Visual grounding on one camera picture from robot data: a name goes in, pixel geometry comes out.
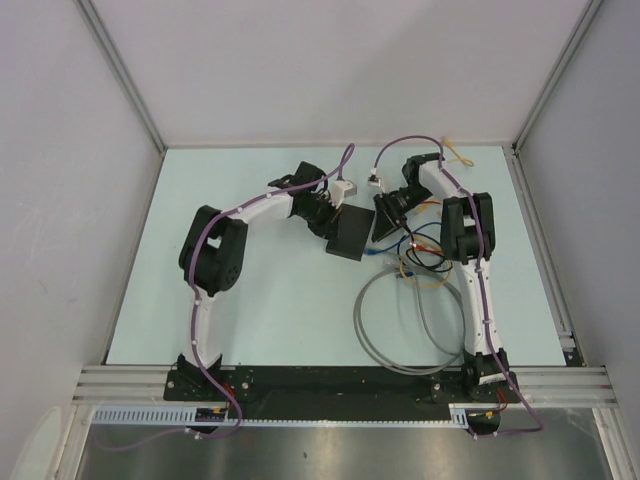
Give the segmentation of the black network switch box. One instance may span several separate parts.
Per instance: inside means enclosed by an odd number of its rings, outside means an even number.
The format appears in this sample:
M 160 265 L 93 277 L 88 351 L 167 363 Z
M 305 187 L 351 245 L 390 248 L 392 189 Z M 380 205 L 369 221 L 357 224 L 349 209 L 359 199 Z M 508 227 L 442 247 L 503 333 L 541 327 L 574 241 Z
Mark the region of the black network switch box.
M 338 219 L 337 236 L 327 242 L 325 252 L 360 262 L 364 255 L 374 217 L 373 210 L 345 204 Z

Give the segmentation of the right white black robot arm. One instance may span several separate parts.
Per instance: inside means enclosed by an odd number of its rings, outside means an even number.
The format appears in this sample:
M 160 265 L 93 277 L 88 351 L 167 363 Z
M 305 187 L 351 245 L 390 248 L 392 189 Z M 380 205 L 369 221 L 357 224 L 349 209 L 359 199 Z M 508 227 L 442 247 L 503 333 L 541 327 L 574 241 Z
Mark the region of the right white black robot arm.
M 491 196 L 465 188 L 434 154 L 407 159 L 402 174 L 404 187 L 373 197 L 372 240 L 405 228 L 407 213 L 422 201 L 441 200 L 440 245 L 457 276 L 465 321 L 462 391 L 473 401 L 486 400 L 497 386 L 514 392 L 517 378 L 509 369 L 490 292 L 490 259 L 496 244 Z

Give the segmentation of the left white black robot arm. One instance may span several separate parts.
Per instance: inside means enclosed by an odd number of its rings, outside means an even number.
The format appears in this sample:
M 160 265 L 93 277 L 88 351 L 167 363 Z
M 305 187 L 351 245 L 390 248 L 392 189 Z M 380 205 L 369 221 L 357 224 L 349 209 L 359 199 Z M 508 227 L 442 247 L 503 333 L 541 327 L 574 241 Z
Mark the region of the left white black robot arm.
M 268 183 L 257 197 L 226 211 L 200 207 L 179 255 L 184 280 L 194 291 L 189 344 L 177 360 L 186 387 L 197 398 L 214 397 L 221 387 L 220 367 L 234 330 L 237 302 L 228 291 L 242 273 L 248 235 L 277 221 L 300 217 L 326 240 L 338 235 L 345 200 L 356 185 L 336 171 L 332 180 L 319 167 L 301 162 L 292 174 Z

